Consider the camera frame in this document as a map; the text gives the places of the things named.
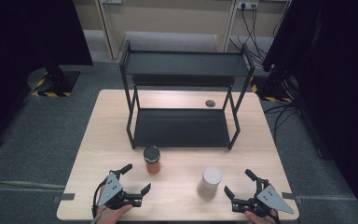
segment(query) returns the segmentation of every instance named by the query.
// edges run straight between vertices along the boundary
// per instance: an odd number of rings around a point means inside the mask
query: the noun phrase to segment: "shelf tier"
[[[228,147],[225,112],[220,109],[140,109],[136,147]]]

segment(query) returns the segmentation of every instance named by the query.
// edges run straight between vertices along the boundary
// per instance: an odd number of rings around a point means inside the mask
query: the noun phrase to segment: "power outlet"
[[[256,10],[258,8],[258,0],[240,0],[237,9],[242,9],[242,3],[245,4],[245,10]]]

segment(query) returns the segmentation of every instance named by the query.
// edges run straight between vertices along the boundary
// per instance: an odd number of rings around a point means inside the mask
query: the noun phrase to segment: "gray carpet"
[[[71,96],[29,96],[1,136],[0,181],[28,185],[0,183],[0,223],[66,223],[57,219],[58,203],[54,199],[61,196],[71,173],[98,93],[122,89],[115,63],[62,68],[81,72]],[[43,74],[38,70],[30,75],[32,88]],[[280,104],[261,105],[266,110]],[[292,115],[276,135],[276,146],[300,211],[299,220],[284,223],[358,223],[358,202],[335,163],[318,157],[304,120],[294,110],[284,112],[279,122]],[[271,129],[278,115],[266,114]]]

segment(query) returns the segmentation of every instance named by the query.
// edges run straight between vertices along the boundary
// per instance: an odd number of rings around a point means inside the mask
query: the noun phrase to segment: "white cup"
[[[214,198],[217,192],[217,187],[222,181],[222,171],[217,166],[208,166],[205,168],[202,179],[197,186],[199,196],[207,201]]]

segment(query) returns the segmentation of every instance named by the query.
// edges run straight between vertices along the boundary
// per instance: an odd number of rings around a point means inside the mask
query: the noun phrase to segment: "black metal shelf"
[[[132,148],[157,146],[231,149],[241,131],[237,111],[254,70],[246,45],[238,53],[142,51],[132,50],[127,41],[120,61],[120,72],[130,110],[127,133]],[[231,94],[235,77],[245,77],[236,104]],[[127,78],[132,79],[132,97]],[[138,97],[139,86],[225,87],[227,96],[222,108],[143,108]],[[231,107],[236,128],[231,138],[225,115],[227,104]],[[132,137],[131,122],[135,107],[137,115]]]

